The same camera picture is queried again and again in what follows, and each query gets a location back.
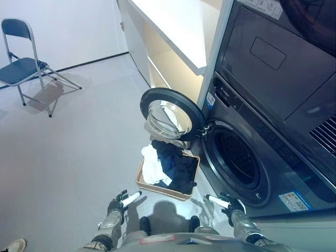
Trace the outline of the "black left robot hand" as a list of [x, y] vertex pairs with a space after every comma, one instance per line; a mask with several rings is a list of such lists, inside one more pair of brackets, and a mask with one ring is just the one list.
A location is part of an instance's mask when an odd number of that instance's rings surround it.
[[123, 190], [110, 202], [107, 208], [107, 215], [109, 215], [113, 211], [119, 211], [123, 214], [126, 208], [131, 203], [136, 201], [141, 195], [141, 191], [136, 191], [135, 193], [129, 195], [127, 190]]

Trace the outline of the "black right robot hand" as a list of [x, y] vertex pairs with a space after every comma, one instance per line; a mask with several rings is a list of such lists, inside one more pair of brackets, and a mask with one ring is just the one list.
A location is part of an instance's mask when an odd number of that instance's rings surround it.
[[210, 194], [206, 194], [205, 198], [220, 206], [222, 208], [222, 213], [224, 213], [228, 218], [231, 218], [232, 214], [235, 212], [246, 213], [244, 205], [236, 198], [231, 197], [228, 194], [224, 194], [221, 197], [215, 197]]

